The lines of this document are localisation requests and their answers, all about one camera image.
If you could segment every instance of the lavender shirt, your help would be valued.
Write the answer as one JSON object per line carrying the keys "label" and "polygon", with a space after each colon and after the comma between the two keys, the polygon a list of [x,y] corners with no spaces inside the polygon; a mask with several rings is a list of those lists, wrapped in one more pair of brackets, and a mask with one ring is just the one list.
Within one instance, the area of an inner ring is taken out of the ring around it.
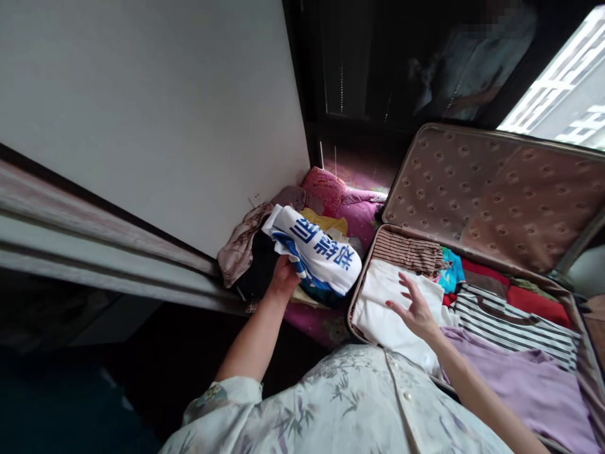
{"label": "lavender shirt", "polygon": [[504,350],[462,328],[441,330],[531,430],[575,454],[602,453],[578,381],[555,358],[540,350]]}

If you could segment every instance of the floral shirt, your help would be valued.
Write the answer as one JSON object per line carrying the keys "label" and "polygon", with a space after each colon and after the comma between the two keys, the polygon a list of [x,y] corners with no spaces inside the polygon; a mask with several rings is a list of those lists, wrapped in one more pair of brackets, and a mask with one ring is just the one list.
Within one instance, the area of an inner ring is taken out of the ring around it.
{"label": "floral shirt", "polygon": [[161,453],[510,453],[403,356],[348,345],[262,400],[251,378],[213,383]]}

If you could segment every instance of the open suitcase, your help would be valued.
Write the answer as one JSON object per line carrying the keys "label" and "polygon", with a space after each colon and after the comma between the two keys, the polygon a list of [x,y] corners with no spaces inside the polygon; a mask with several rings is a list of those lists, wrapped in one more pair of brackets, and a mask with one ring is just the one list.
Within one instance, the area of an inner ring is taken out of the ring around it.
{"label": "open suitcase", "polygon": [[[504,132],[424,125],[414,137],[383,211],[383,229],[450,248],[496,271],[537,284],[559,299],[582,335],[580,389],[605,448],[605,384],[573,296],[555,281],[605,223],[605,154]],[[367,254],[349,308],[376,246]],[[453,388],[432,377],[450,395]],[[552,451],[568,453],[540,437]]]}

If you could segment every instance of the pile of clothes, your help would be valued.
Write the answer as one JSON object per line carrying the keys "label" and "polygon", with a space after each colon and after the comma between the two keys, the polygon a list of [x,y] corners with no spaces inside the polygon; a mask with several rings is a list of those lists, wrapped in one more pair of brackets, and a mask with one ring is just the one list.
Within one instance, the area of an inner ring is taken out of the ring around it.
{"label": "pile of clothes", "polygon": [[339,178],[314,167],[301,186],[283,188],[234,229],[217,256],[225,287],[234,286],[245,301],[259,300],[279,255],[287,254],[302,279],[291,301],[343,308],[350,302],[379,226],[376,212],[386,197],[348,189]]}
{"label": "pile of clothes", "polygon": [[410,306],[400,272],[418,284],[446,337],[530,429],[574,453],[600,452],[576,376],[581,336],[556,298],[437,243],[379,230],[352,326],[446,383],[430,347],[385,305]]}

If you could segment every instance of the striped shirt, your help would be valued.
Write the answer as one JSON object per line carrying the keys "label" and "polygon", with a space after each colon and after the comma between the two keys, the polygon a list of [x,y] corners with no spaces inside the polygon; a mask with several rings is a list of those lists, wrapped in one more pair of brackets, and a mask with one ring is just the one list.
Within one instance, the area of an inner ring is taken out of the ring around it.
{"label": "striped shirt", "polygon": [[427,277],[436,277],[446,266],[443,251],[437,243],[406,238],[385,229],[378,232],[372,258],[418,271]]}
{"label": "striped shirt", "polygon": [[496,294],[462,284],[451,306],[460,326],[493,344],[512,351],[542,350],[575,373],[581,336],[548,320],[514,308]]}

